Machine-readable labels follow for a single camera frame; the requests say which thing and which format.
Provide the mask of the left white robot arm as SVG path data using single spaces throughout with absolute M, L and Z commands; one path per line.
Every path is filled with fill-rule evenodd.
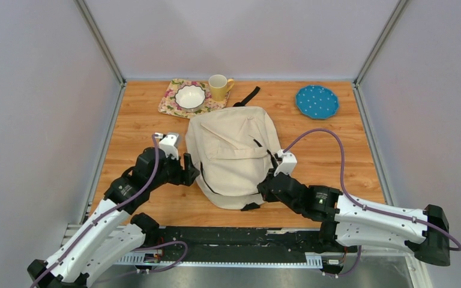
M 115 179 L 95 211 L 82 227 L 46 260 L 34 260 L 27 268 L 32 287 L 91 287 L 100 275 L 132 251 L 161 250 L 160 225 L 136 210 L 164 184 L 191 186 L 200 172 L 191 155 L 177 154 L 174 146 L 146 148 L 134 166 Z

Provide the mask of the beige canvas backpack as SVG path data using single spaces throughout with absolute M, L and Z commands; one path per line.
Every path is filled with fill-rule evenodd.
M 257 186 L 277 167 L 280 141 L 266 110 L 250 106 L 259 87 L 232 107 L 194 116 L 185 134 L 200 174 L 196 183 L 216 207 L 249 211 L 264 203 Z

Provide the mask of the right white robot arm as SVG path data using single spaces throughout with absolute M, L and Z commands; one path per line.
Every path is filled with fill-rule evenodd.
M 449 223 L 440 206 L 398 208 L 323 185 L 306 186 L 279 173 L 257 186 L 267 202 L 281 202 L 296 214 L 321 223 L 318 243 L 325 251 L 337 247 L 375 246 L 412 252 L 419 261 L 449 266 Z

